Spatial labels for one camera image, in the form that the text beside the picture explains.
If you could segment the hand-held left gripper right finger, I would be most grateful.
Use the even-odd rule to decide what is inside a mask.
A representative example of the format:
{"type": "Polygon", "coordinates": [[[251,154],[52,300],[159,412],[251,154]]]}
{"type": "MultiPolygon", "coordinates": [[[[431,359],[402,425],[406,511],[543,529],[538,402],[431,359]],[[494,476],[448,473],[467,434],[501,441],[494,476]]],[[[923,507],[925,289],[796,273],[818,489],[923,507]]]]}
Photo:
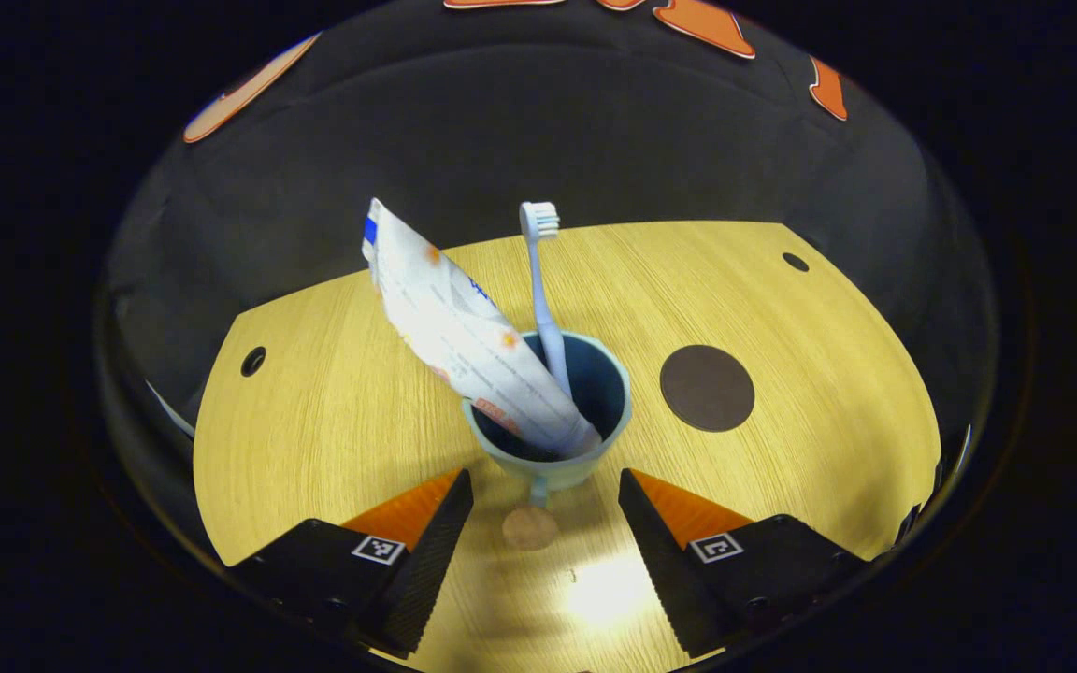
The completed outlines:
{"type": "Polygon", "coordinates": [[[617,503],[680,647],[747,646],[812,609],[868,562],[787,514],[753,520],[641,469],[617,503]]]}

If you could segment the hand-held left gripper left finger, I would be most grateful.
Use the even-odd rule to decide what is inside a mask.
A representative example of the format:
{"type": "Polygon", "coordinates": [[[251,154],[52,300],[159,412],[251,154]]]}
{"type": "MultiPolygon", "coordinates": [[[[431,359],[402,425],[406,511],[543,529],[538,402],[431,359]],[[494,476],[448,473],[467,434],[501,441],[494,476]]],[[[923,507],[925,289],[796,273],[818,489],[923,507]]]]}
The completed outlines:
{"type": "Polygon", "coordinates": [[[232,575],[324,637],[411,655],[473,503],[468,469],[450,469],[345,523],[308,517],[232,575]]]}

